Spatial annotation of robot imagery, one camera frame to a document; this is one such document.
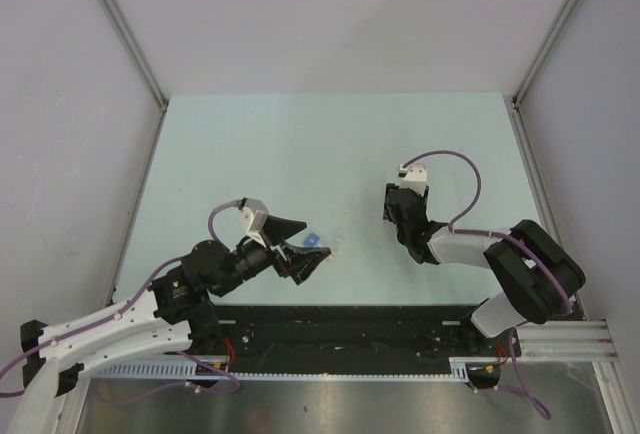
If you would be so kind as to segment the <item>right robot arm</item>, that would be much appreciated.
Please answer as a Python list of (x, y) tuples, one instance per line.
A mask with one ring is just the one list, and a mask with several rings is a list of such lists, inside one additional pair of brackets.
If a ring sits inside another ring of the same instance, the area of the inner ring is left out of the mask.
[(383, 219), (418, 264), (462, 264), (490, 270), (501, 292), (479, 304), (461, 330), (473, 355), (493, 348), (498, 335), (529, 322), (543, 325), (569, 315), (571, 298), (585, 285), (581, 267), (536, 222), (525, 219), (505, 232), (452, 229), (427, 217), (428, 194), (385, 186)]

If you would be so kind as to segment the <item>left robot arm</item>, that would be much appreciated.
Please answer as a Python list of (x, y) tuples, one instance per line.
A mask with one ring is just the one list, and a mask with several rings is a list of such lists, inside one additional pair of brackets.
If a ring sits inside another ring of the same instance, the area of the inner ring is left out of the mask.
[(214, 298), (268, 269), (300, 285), (330, 257), (328, 247), (290, 244), (306, 226), (268, 216), (265, 227), (244, 236), (235, 249), (207, 239), (188, 254), (166, 261), (120, 303), (64, 324), (22, 324), (23, 384), (29, 386), (52, 359), (59, 363), (57, 392), (66, 394), (80, 378), (126, 359), (214, 351), (223, 338)]

